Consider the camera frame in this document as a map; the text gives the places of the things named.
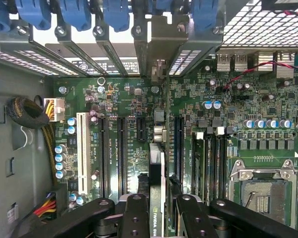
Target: black pcie slot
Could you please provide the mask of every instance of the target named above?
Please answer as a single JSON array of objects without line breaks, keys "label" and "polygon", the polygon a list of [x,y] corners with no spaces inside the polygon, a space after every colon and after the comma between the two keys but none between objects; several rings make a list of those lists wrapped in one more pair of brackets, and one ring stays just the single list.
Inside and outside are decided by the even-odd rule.
[{"label": "black pcie slot", "polygon": [[100,196],[108,198],[110,195],[110,175],[109,175],[109,133],[108,119],[100,118],[99,128],[99,189]]},{"label": "black pcie slot", "polygon": [[146,118],[145,117],[137,117],[137,140],[145,142],[146,139]]},{"label": "black pcie slot", "polygon": [[118,194],[127,194],[127,119],[117,118]]},{"label": "black pcie slot", "polygon": [[183,182],[184,118],[174,118],[174,173]]}]

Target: screw hole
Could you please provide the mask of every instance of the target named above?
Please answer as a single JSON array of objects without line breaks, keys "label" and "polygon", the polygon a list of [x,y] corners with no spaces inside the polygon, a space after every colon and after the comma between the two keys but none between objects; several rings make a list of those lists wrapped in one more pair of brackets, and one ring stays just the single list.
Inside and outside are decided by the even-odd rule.
[{"label": "screw hole", "polygon": [[131,231],[131,235],[132,236],[137,236],[138,235],[138,231],[136,231],[136,230]]},{"label": "screw hole", "polygon": [[200,230],[200,234],[201,234],[202,237],[206,237],[207,236],[207,233],[204,230]]}]

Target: pci express slot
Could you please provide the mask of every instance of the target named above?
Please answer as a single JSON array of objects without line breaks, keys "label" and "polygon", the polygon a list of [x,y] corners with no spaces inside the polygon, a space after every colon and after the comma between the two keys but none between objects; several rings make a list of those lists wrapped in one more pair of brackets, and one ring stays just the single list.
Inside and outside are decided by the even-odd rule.
[{"label": "pci express slot", "polygon": [[174,118],[174,173],[183,183],[184,118]]},{"label": "pci express slot", "polygon": [[108,198],[110,195],[110,175],[109,175],[109,126],[106,117],[100,118],[98,122],[99,136],[99,188],[100,196]]},{"label": "pci express slot", "polygon": [[137,125],[137,140],[145,142],[146,141],[146,118],[137,117],[136,125]]},{"label": "pci express slot", "polygon": [[76,119],[78,193],[87,195],[91,189],[89,114],[77,113]]},{"label": "pci express slot", "polygon": [[127,194],[127,119],[117,118],[118,140],[118,192]]}]

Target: screw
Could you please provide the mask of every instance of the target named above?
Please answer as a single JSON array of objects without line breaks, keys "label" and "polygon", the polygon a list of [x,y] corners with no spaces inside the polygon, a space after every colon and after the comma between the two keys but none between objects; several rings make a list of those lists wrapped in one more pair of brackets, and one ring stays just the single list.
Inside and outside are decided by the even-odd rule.
[{"label": "screw", "polygon": [[102,201],[99,205],[101,205],[101,206],[105,206],[105,205],[108,205],[108,202],[106,202],[106,201]]},{"label": "screw", "polygon": [[225,206],[225,202],[219,200],[219,201],[217,201],[217,205],[223,207],[223,206]]},{"label": "screw", "polygon": [[188,196],[188,195],[184,195],[182,198],[187,201],[191,199],[190,196]]},{"label": "screw", "polygon": [[16,28],[18,29],[18,33],[20,35],[25,35],[26,33],[28,33],[28,31],[23,26],[17,26]]},{"label": "screw", "polygon": [[141,33],[141,27],[140,26],[136,26],[136,33],[138,35]]}]

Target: perforated metal panel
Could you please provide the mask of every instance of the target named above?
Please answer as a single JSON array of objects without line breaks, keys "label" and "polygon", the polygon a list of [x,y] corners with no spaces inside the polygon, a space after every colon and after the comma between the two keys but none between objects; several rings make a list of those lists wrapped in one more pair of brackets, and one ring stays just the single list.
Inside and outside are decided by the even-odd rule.
[{"label": "perforated metal panel", "polygon": [[298,47],[298,17],[262,11],[251,0],[225,27],[222,47]]}]

